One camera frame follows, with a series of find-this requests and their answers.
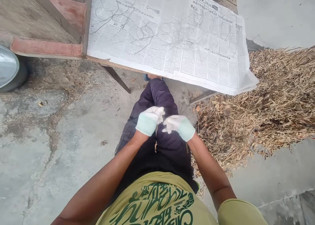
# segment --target concrete floor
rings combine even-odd
[[[0,94],[0,220],[7,225],[52,222],[112,159],[146,83],[140,73],[118,70],[132,90],[128,94],[85,61],[29,59],[27,64],[28,83]],[[203,88],[166,82],[179,113],[196,123],[188,99]],[[45,107],[38,105],[41,100]]]
[[[310,47],[314,0],[237,0],[246,36],[271,48]],[[0,43],[8,46],[8,35]],[[32,74],[19,90],[0,94],[0,220],[49,224],[73,194],[114,155],[145,82],[118,70],[129,95],[102,70],[81,61],[28,60]],[[203,88],[166,80],[180,114],[196,122],[188,99]],[[47,101],[40,107],[38,102]],[[314,224],[302,198],[315,188],[315,141],[256,155],[230,179],[236,195],[257,206],[269,224]],[[210,195],[202,198],[216,215]]]
[[[246,37],[273,49],[315,44],[315,0],[237,0]]]

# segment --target debris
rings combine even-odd
[[[101,142],[101,146],[104,146],[104,145],[107,145],[107,144],[108,144],[107,140],[103,140],[103,141]]]
[[[41,107],[44,107],[47,105],[47,101],[46,100],[41,100],[38,102],[38,105],[41,106]]]
[[[257,88],[198,103],[196,131],[228,176],[254,152],[264,159],[315,134],[315,47],[250,52]],[[198,167],[192,157],[192,165]]]

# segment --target dark pants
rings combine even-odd
[[[178,115],[173,96],[165,82],[161,79],[150,80],[140,95],[139,101],[135,103],[122,132],[115,155],[134,136],[139,114],[152,106],[164,107],[164,119],[171,115]],[[162,132],[164,128],[163,124],[159,124],[157,133],[154,132],[140,147],[127,168],[111,203],[135,180],[154,171],[171,172],[180,176],[197,193],[198,185],[193,180],[194,173],[190,163],[190,150],[186,142],[182,140],[176,131],[172,131],[171,134]]]

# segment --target forearm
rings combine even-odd
[[[109,203],[126,169],[147,136],[136,131],[125,147],[98,171],[69,201],[52,224],[68,224],[64,221],[88,224]]]
[[[187,143],[212,196],[213,203],[218,210],[223,201],[236,198],[231,184],[223,169],[212,157],[207,147],[196,133]]]

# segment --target latex glove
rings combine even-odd
[[[165,114],[163,107],[150,107],[139,114],[136,129],[141,133],[151,136],[155,132],[158,124],[163,122],[163,115]]]
[[[170,134],[172,130],[177,131],[180,137],[186,142],[189,141],[195,133],[195,128],[185,116],[172,115],[165,119],[163,125],[166,125],[166,128],[163,129],[162,132]]]

